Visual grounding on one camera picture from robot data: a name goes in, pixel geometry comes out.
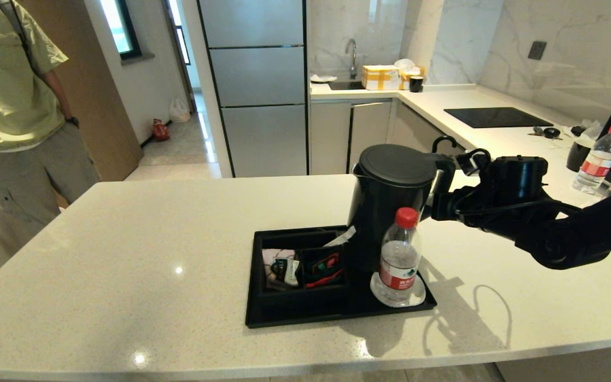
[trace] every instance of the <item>man's hand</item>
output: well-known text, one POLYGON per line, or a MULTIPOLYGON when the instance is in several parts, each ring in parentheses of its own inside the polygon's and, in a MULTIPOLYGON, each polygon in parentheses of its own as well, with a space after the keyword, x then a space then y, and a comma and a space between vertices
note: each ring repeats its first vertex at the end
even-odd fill
POLYGON ((70 110, 70 102, 67 101, 67 97, 65 96, 65 90, 63 90, 63 85, 60 84, 60 80, 58 79, 58 75, 56 72, 51 70, 50 72, 46 72, 44 74, 39 75, 44 83, 51 88, 51 91, 56 95, 58 102, 60 102, 60 110, 63 112, 65 119, 70 119, 73 117, 72 111, 70 110))

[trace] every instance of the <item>induction cooktop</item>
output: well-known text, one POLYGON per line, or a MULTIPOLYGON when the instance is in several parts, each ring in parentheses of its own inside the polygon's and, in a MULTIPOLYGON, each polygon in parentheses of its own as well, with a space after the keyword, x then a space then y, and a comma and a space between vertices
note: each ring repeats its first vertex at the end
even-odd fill
POLYGON ((478 107, 475 109, 444 109, 472 128, 553 126, 514 107, 478 107))

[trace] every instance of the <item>green shirt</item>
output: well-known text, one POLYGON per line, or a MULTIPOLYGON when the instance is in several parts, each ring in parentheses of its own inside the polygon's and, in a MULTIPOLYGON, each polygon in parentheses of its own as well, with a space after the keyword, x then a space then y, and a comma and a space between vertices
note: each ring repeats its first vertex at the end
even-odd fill
POLYGON ((67 57, 25 9, 17 3, 14 6, 27 36, 31 62, 0 10, 0 151, 41 143, 65 121, 55 94, 34 73, 48 73, 67 57))

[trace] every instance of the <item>tiled floor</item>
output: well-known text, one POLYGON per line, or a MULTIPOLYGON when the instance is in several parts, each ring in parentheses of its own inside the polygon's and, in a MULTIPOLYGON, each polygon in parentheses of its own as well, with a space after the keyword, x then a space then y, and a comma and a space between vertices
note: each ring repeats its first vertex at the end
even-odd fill
POLYGON ((493 363, 460 367, 223 379, 210 382, 504 382, 493 363))
POLYGON ((169 140, 151 141, 143 147, 140 166, 218 162, 201 93, 195 94, 195 102, 197 113, 189 121, 169 125, 169 140))

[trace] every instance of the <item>electric kettle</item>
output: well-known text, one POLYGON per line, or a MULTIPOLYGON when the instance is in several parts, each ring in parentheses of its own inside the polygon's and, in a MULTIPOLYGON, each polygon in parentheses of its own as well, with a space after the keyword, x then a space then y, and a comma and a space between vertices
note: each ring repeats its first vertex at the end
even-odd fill
POLYGON ((447 193, 454 178, 454 162, 443 154, 424 154, 400 145, 374 145, 360 154, 352 170, 357 184, 348 225, 356 234, 349 242, 349 262, 359 271, 378 271, 381 241, 396 211, 410 206, 423 211, 431 194, 447 193))

